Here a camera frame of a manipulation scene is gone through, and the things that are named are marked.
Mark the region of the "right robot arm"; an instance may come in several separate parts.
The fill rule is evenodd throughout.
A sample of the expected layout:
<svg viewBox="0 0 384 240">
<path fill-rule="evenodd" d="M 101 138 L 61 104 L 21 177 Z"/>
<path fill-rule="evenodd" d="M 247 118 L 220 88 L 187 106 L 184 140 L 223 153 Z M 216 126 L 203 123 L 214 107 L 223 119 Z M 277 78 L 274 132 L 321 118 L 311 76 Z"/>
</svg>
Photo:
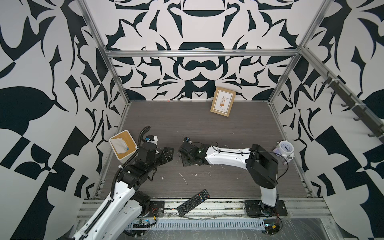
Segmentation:
<svg viewBox="0 0 384 240">
<path fill-rule="evenodd" d="M 266 151 L 260 145 L 245 149 L 227 149 L 214 145 L 183 142 L 179 148 L 183 166 L 225 165 L 248 171 L 254 182 L 261 189 L 261 206 L 273 209 L 278 202 L 277 157 L 281 155 Z"/>
</svg>

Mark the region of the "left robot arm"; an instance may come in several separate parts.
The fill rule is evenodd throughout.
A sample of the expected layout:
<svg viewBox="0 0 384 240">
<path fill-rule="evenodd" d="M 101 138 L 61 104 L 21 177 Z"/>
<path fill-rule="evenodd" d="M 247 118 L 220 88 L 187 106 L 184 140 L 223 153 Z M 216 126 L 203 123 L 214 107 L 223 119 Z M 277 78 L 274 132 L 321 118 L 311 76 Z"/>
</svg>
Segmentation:
<svg viewBox="0 0 384 240">
<path fill-rule="evenodd" d="M 149 126 L 139 134 L 138 148 L 114 176 L 110 195 L 79 229 L 74 240 L 116 240 L 140 216 L 150 211 L 151 198 L 139 191 L 147 180 L 152 181 L 159 166 L 173 160 L 175 150 L 157 145 L 157 136 L 147 135 Z"/>
</svg>

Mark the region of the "white tissue box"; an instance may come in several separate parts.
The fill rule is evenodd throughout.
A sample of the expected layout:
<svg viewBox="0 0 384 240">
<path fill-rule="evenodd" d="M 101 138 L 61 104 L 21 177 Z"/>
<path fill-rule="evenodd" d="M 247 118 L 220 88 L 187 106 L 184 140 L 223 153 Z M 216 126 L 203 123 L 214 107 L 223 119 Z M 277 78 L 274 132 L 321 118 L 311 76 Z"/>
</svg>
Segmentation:
<svg viewBox="0 0 384 240">
<path fill-rule="evenodd" d="M 125 163 L 138 149 L 138 145 L 128 130 L 111 137 L 109 143 L 117 159 Z"/>
</svg>

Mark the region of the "black remote control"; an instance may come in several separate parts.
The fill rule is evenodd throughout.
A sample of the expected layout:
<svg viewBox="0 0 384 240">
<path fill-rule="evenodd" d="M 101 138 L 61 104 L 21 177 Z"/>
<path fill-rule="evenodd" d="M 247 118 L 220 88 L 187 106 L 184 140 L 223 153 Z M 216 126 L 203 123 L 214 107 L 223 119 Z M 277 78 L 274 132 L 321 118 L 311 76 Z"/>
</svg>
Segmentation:
<svg viewBox="0 0 384 240">
<path fill-rule="evenodd" d="M 191 199 L 187 200 L 183 204 L 177 207 L 177 211 L 179 213 L 180 217 L 183 217 L 187 213 L 189 213 L 191 210 L 205 202 L 210 198 L 210 194 L 207 190 L 203 190 L 200 193 L 196 194 Z"/>
</svg>

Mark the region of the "left green circuit board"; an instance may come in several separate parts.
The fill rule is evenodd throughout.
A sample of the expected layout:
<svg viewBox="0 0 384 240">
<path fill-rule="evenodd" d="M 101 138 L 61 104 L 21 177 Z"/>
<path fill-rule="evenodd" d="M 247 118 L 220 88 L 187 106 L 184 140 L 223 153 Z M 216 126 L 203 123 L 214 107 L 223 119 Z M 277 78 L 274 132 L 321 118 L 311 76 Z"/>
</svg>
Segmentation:
<svg viewBox="0 0 384 240">
<path fill-rule="evenodd" d="M 138 223 L 132 224 L 133 229 L 144 229 L 150 228 L 157 223 L 157 220 L 154 219 L 152 222 L 150 220 L 140 220 Z"/>
</svg>

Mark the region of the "green circuit board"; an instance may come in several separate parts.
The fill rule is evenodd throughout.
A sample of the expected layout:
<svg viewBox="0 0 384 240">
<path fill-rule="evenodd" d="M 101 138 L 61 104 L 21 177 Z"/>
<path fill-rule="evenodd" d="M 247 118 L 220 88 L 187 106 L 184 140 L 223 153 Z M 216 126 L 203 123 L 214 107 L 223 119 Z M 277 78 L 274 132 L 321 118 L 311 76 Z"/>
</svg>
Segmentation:
<svg viewBox="0 0 384 240">
<path fill-rule="evenodd" d="M 157 220 L 154 219 L 152 222 L 150 220 L 140 220 L 138 223 L 132 224 L 133 229 L 144 229 L 150 228 L 157 223 Z"/>
<path fill-rule="evenodd" d="M 281 225 L 276 221 L 264 221 L 263 233 L 269 236 L 276 235 L 281 230 Z"/>
</svg>

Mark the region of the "right green circuit board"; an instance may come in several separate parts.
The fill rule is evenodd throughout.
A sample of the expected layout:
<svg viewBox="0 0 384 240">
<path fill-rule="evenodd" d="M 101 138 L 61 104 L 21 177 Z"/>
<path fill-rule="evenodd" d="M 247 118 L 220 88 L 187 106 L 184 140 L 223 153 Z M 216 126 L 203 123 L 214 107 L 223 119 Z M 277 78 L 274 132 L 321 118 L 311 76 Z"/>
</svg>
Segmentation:
<svg viewBox="0 0 384 240">
<path fill-rule="evenodd" d="M 281 230 L 281 225 L 276 221 L 264 221 L 263 233 L 269 236 L 276 235 Z"/>
</svg>

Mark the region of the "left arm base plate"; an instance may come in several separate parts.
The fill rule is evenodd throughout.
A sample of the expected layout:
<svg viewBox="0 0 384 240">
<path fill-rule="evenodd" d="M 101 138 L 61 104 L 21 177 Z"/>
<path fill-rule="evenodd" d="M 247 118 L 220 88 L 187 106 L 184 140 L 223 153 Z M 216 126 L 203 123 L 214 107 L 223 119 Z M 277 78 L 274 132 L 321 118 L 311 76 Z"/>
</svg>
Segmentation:
<svg viewBox="0 0 384 240">
<path fill-rule="evenodd" d="M 145 217 L 147 218 L 162 218 L 165 211 L 165 202 L 164 201 L 153 201 L 151 200 L 146 208 Z"/>
</svg>

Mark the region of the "wooden picture frame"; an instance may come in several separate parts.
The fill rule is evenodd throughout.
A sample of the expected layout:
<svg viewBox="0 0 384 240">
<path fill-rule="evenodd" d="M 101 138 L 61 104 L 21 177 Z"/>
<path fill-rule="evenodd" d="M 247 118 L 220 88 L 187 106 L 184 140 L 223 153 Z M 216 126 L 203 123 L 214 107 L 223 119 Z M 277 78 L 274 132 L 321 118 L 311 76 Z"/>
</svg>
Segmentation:
<svg viewBox="0 0 384 240">
<path fill-rule="evenodd" d="M 217 87 L 210 112 L 229 117 L 236 93 L 232 90 Z"/>
</svg>

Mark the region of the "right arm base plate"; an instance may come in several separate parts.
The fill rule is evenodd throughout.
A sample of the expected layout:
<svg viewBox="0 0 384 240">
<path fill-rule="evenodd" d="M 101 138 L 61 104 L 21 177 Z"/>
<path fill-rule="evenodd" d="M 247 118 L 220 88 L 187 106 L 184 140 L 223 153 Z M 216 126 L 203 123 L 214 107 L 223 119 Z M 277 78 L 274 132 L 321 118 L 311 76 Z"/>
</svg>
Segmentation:
<svg viewBox="0 0 384 240">
<path fill-rule="evenodd" d="M 245 200 L 246 214 L 250 218 L 286 217 L 288 211 L 283 200 L 278 200 L 274 207 L 267 206 L 261 200 Z"/>
</svg>

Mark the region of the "wall coat hook rail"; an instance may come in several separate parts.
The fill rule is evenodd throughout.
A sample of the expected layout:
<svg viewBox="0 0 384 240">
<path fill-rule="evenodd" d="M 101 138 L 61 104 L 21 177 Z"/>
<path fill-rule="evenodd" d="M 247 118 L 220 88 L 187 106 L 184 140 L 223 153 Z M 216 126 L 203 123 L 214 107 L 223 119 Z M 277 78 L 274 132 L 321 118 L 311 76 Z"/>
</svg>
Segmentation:
<svg viewBox="0 0 384 240">
<path fill-rule="evenodd" d="M 333 76 L 330 71 L 327 71 L 326 76 L 327 79 L 322 82 L 322 85 L 330 87 L 331 95 L 338 96 L 343 101 L 341 106 L 356 115 L 355 122 L 362 122 L 371 131 L 368 134 L 369 138 L 376 138 L 384 144 L 384 122 L 342 80 Z"/>
</svg>

